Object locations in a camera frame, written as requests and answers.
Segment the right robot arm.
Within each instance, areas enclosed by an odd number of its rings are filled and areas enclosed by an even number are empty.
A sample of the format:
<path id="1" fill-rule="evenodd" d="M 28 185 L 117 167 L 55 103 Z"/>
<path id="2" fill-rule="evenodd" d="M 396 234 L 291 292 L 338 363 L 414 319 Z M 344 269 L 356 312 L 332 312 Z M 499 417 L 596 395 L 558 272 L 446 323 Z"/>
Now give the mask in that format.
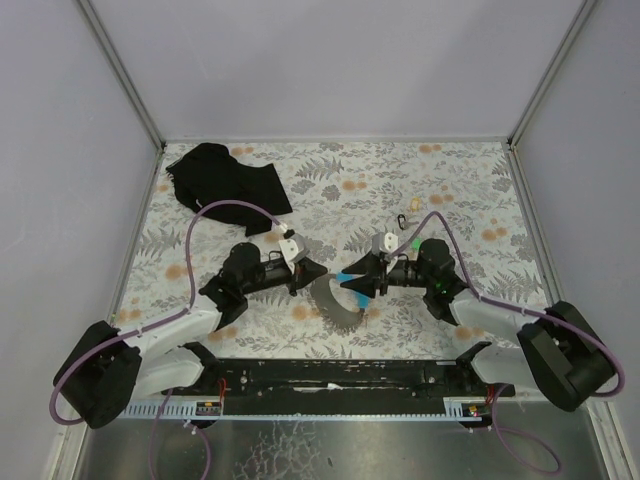
<path id="1" fill-rule="evenodd" d="M 342 287 L 369 298 L 391 287 L 422 288 L 432 317 L 454 326 L 479 328 L 511 342 L 490 343 L 474 353 L 471 366 L 487 384 L 538 390 L 556 407 L 572 412 L 616 374 L 599 338 L 572 304 L 559 301 L 536 313 L 482 293 L 455 271 L 448 245 L 427 239 L 415 259 L 395 260 L 373 249 L 344 268 Z"/>

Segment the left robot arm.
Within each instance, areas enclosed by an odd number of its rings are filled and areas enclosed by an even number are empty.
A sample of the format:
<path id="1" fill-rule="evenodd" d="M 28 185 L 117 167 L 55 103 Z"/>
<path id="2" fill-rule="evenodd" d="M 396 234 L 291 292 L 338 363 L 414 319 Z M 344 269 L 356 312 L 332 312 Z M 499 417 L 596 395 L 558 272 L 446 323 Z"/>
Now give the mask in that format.
<path id="1" fill-rule="evenodd" d="M 206 366 L 195 351 L 199 339 L 238 319 L 248 308 L 249 294 L 284 286 L 296 295 L 327 272 L 293 239 L 282 241 L 268 260 L 252 243 L 235 245 L 188 306 L 128 330 L 105 321 L 88 327 L 54 376 L 51 417 L 67 424 L 56 409 L 64 399 L 79 422 L 98 429 L 133 400 L 193 386 Z"/>

